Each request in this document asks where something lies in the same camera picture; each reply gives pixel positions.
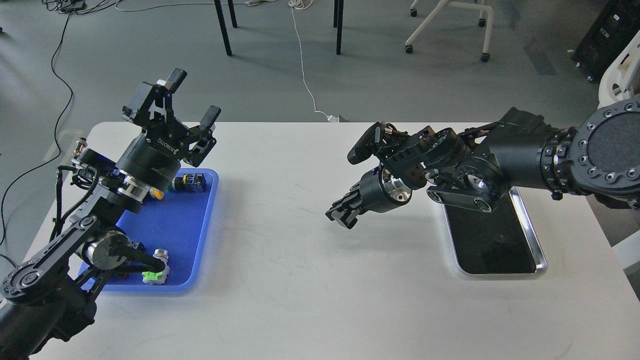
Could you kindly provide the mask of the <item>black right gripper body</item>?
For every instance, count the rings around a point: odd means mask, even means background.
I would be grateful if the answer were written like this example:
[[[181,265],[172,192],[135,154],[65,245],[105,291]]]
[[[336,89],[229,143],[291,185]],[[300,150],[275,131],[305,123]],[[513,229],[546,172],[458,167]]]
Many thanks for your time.
[[[356,207],[360,214],[383,214],[410,202],[413,190],[386,168],[374,168],[361,176],[351,187],[357,194]]]

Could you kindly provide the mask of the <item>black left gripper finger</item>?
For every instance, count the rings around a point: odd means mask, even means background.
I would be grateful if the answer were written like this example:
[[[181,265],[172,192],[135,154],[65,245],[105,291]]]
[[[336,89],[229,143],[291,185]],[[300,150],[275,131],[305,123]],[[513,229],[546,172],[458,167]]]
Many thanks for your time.
[[[173,94],[186,76],[185,70],[175,68],[167,80],[141,82],[128,105],[122,107],[123,119],[150,133],[187,133],[188,128],[173,110]]]
[[[213,136],[215,130],[215,121],[221,114],[221,109],[216,105],[210,105],[206,113],[199,121],[199,125],[189,129],[189,135],[185,139],[187,146],[194,144],[192,148],[188,148],[185,161],[204,161],[207,155],[213,150],[217,143],[217,139]]]

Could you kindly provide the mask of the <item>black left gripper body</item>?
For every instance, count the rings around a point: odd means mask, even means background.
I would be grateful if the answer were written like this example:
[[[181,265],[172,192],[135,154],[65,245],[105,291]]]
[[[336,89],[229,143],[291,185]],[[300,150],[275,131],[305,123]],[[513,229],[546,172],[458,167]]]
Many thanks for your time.
[[[185,160],[188,149],[195,145],[186,145],[185,139],[190,128],[185,127],[188,129],[187,133],[142,130],[119,158],[116,168],[146,186],[166,191],[182,162],[192,167],[199,167],[203,162]]]

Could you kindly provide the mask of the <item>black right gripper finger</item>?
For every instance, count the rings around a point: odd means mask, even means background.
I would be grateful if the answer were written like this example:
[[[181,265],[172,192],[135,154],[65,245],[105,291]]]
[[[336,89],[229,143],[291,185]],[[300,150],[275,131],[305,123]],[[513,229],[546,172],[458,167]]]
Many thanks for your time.
[[[331,204],[330,208],[325,212],[325,216],[329,221],[334,221],[339,226],[350,230],[358,222],[357,217],[361,214],[361,210],[362,207],[359,202],[337,200]]]
[[[343,212],[345,210],[362,212],[361,182],[352,185],[349,191],[337,201],[332,203],[332,212]]]

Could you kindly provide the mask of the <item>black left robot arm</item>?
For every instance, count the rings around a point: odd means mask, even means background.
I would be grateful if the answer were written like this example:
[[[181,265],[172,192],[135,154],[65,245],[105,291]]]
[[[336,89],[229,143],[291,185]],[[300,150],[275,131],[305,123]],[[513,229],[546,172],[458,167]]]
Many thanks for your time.
[[[211,105],[190,128],[174,115],[173,95],[186,75],[176,68],[166,80],[138,86],[122,116],[141,132],[118,161],[78,141],[66,170],[87,186],[86,194],[56,215],[48,244],[1,281],[3,360],[27,360],[49,339],[67,342],[92,325],[96,298],[114,273],[168,268],[164,260],[132,247],[117,222],[125,212],[137,214],[150,191],[166,191],[181,162],[198,167],[217,143],[219,107]]]

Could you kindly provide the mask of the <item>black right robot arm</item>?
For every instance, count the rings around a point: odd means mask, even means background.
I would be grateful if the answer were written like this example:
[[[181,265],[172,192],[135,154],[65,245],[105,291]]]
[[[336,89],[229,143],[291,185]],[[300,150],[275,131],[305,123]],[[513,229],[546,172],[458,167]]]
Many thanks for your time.
[[[437,203],[485,214],[512,187],[543,189],[551,198],[592,195],[608,208],[639,209],[639,100],[597,109],[581,126],[555,128],[541,115],[512,107],[499,121],[457,133],[426,126],[409,134],[377,121],[347,154],[378,166],[326,211],[351,229],[368,211],[382,214],[425,188]]]

